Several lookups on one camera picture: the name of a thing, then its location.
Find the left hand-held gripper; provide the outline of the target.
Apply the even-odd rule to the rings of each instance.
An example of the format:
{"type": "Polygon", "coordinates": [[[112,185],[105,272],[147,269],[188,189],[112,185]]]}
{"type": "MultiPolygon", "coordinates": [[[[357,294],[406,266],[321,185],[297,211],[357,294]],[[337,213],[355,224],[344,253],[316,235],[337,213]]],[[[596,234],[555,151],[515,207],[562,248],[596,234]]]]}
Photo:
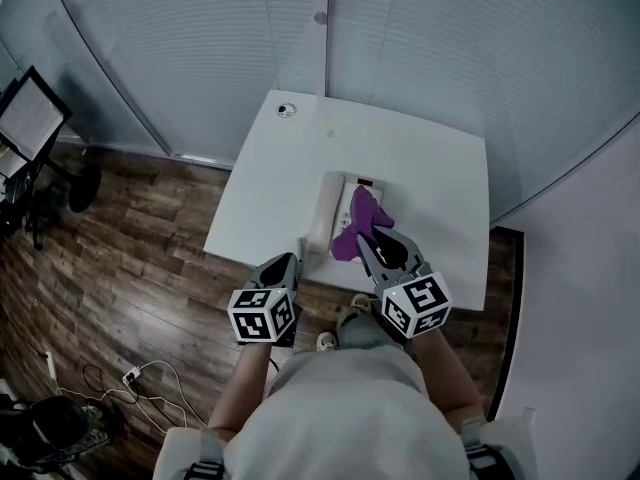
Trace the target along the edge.
{"type": "Polygon", "coordinates": [[[263,343],[292,348],[297,329],[297,297],[301,263],[285,252],[258,266],[227,306],[239,344],[263,343]]]}

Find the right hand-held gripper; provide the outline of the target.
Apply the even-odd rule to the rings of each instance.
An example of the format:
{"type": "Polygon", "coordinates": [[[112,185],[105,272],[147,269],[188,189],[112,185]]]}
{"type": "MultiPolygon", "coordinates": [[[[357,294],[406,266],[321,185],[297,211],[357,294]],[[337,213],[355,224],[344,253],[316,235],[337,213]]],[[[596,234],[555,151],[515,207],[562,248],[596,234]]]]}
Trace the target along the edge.
{"type": "Polygon", "coordinates": [[[441,327],[453,301],[440,272],[424,261],[416,243],[394,229],[359,232],[356,247],[367,275],[375,283],[376,319],[402,346],[441,327]]]}

